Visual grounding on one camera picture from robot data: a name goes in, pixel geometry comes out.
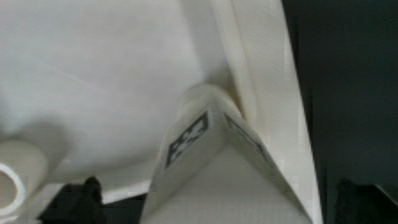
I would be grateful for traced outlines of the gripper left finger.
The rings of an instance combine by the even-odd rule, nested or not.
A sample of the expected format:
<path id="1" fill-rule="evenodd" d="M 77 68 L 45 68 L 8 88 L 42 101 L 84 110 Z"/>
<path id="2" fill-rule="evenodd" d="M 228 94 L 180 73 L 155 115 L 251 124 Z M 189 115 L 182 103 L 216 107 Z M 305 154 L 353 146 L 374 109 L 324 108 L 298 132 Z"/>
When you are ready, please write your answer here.
<path id="1" fill-rule="evenodd" d="M 83 184 L 68 184 L 38 215 L 42 224 L 139 224 L 147 196 L 104 203 L 102 184 L 91 177 Z"/>

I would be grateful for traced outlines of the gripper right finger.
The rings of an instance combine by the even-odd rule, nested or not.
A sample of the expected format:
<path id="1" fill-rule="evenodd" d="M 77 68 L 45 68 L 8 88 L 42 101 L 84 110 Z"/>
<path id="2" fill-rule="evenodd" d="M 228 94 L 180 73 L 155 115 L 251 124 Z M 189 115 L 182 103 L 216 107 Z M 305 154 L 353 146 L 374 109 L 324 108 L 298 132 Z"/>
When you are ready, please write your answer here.
<path id="1" fill-rule="evenodd" d="M 398 224 L 398 186 L 344 179 L 337 190 L 335 224 Z"/>

